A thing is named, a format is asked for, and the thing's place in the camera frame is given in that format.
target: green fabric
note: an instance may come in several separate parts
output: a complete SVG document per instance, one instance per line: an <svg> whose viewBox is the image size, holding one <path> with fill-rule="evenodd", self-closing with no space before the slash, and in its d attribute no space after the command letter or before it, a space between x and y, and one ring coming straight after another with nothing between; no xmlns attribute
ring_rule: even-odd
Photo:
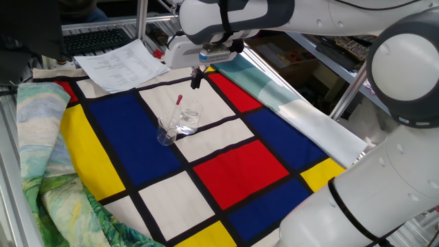
<svg viewBox="0 0 439 247"><path fill-rule="evenodd" d="M48 247L163 247L118 222L76 174L60 122L69 101L53 83L22 84L17 128L23 191Z"/></svg>

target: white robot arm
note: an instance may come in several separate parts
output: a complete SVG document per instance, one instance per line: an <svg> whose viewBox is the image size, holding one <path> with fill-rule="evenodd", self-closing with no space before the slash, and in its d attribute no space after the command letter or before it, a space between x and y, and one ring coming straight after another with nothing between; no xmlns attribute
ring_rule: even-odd
<svg viewBox="0 0 439 247"><path fill-rule="evenodd" d="M439 12L432 0L185 0L174 69L231 60L233 40L260 29L378 34L366 63L401 123L382 144L297 206L276 247L389 246L382 237L439 204Z"/></svg>

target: person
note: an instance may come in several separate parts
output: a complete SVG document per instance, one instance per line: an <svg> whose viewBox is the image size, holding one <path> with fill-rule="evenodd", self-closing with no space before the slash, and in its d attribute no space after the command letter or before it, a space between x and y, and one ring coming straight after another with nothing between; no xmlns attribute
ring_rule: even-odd
<svg viewBox="0 0 439 247"><path fill-rule="evenodd" d="M63 25L109 21L96 0L58 0Z"/></svg>

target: paper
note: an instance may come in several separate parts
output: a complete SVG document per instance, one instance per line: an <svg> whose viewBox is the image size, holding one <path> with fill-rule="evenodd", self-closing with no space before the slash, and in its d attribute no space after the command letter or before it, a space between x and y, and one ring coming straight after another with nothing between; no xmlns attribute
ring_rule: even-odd
<svg viewBox="0 0 439 247"><path fill-rule="evenodd" d="M127 91L168 72L138 39L99 56L75 56L90 78L109 93Z"/></svg>

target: blue square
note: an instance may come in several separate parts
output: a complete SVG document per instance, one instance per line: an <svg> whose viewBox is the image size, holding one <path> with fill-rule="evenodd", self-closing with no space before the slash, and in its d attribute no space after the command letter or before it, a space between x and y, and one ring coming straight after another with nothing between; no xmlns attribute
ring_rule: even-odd
<svg viewBox="0 0 439 247"><path fill-rule="evenodd" d="M228 219L241 237L248 241L271 224L283 219L308 196L307 190L293 179L230 214Z"/></svg>
<svg viewBox="0 0 439 247"><path fill-rule="evenodd" d="M259 134L294 169L299 169L326 154L286 121L264 109L247 116Z"/></svg>
<svg viewBox="0 0 439 247"><path fill-rule="evenodd" d="M158 143L157 129L134 95L111 97L89 106L135 185L181 167L171 149Z"/></svg>

